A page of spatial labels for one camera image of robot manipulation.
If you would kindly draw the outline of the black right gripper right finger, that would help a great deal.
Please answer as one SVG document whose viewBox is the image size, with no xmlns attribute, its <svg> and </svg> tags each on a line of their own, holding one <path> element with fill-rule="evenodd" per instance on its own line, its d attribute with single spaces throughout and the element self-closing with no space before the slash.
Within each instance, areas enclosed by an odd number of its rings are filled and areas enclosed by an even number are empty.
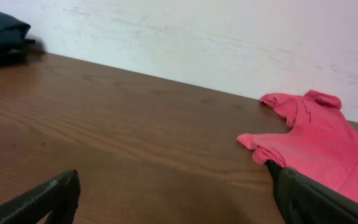
<svg viewBox="0 0 358 224">
<path fill-rule="evenodd" d="M 293 169 L 275 180 L 275 201 L 285 223 L 358 224 L 358 203 Z"/>
</svg>

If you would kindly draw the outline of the red t-shirt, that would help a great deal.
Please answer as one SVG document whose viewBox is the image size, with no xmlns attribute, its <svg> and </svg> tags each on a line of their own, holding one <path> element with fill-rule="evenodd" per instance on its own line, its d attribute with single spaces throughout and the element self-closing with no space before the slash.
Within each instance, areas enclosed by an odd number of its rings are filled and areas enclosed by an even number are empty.
<svg viewBox="0 0 358 224">
<path fill-rule="evenodd" d="M 310 90 L 303 96 L 271 93 L 260 100 L 291 130 L 238 136 L 254 161 L 295 169 L 358 203 L 358 132 L 341 113 L 340 99 Z"/>
</svg>

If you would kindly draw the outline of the blue denim shorts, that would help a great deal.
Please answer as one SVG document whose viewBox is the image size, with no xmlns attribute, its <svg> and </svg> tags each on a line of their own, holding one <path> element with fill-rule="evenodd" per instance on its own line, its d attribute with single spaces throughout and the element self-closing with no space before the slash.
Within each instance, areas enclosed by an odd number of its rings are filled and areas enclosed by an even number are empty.
<svg viewBox="0 0 358 224">
<path fill-rule="evenodd" d="M 0 12 L 0 50 L 10 50 L 24 43 L 31 26 Z"/>
</svg>

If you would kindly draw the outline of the folded navy shorts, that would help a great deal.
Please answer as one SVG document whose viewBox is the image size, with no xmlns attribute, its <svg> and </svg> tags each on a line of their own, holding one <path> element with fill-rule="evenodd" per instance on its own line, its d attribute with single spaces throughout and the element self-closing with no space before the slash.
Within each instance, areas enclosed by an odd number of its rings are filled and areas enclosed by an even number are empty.
<svg viewBox="0 0 358 224">
<path fill-rule="evenodd" d="M 0 48 L 0 67 L 25 63 L 27 61 L 30 46 L 35 44 L 35 39 L 25 39 L 18 45 Z"/>
</svg>

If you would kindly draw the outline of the black garment under red shirt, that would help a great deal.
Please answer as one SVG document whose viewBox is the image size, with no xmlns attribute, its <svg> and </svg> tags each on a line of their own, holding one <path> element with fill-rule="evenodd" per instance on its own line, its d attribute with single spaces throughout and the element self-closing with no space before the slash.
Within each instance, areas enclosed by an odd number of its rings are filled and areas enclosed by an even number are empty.
<svg viewBox="0 0 358 224">
<path fill-rule="evenodd" d="M 268 167 L 268 170 L 270 172 L 270 175 L 272 176 L 272 179 L 274 182 L 276 182 L 279 177 L 280 177 L 280 173 L 282 171 L 282 167 L 279 166 L 278 164 L 276 164 L 274 161 L 272 160 L 267 160 L 265 162 L 265 165 Z"/>
</svg>

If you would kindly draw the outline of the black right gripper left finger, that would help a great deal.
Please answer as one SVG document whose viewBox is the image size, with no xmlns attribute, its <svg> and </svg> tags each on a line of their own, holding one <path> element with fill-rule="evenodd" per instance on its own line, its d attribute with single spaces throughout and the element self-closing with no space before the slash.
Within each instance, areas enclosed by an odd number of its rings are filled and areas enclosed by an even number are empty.
<svg viewBox="0 0 358 224">
<path fill-rule="evenodd" d="M 78 172 L 66 170 L 54 178 L 0 205 L 0 224 L 72 224 L 81 186 Z"/>
</svg>

